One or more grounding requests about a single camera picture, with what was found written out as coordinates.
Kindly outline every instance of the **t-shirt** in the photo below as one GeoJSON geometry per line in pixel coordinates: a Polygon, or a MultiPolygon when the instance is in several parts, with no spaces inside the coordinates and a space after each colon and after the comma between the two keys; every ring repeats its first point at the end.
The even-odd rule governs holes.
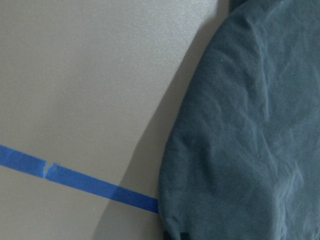
{"type": "Polygon", "coordinates": [[[165,240],[320,239],[320,0],[233,0],[163,154],[165,240]]]}

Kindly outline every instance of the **blue line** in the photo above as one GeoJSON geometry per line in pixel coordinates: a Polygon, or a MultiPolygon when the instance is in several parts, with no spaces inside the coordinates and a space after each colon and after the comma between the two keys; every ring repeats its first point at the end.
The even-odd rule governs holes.
{"type": "Polygon", "coordinates": [[[0,165],[100,197],[158,213],[158,200],[153,197],[73,171],[56,163],[51,165],[45,174],[46,161],[2,145],[0,145],[0,165]]]}

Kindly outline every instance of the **cloth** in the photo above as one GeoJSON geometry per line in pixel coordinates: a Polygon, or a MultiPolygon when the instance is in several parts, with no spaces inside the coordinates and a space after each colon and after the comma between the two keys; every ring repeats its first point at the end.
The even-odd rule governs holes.
{"type": "Polygon", "coordinates": [[[163,154],[167,240],[320,239],[320,0],[234,0],[163,154]]]}

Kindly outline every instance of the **tape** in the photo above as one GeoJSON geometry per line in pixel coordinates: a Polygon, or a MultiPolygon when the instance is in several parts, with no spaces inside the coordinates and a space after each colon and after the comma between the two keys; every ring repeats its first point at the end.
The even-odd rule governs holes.
{"type": "Polygon", "coordinates": [[[0,165],[103,198],[158,213],[158,200],[0,145],[0,165]]]}

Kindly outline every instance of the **beige floor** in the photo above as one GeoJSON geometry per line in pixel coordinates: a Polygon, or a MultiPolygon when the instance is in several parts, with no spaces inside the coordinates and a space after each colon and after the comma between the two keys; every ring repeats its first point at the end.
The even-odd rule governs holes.
{"type": "MultiPolygon", "coordinates": [[[[2,0],[0,145],[157,198],[227,0],[2,0]]],[[[0,166],[1,240],[161,240],[157,214],[0,166]]]]}

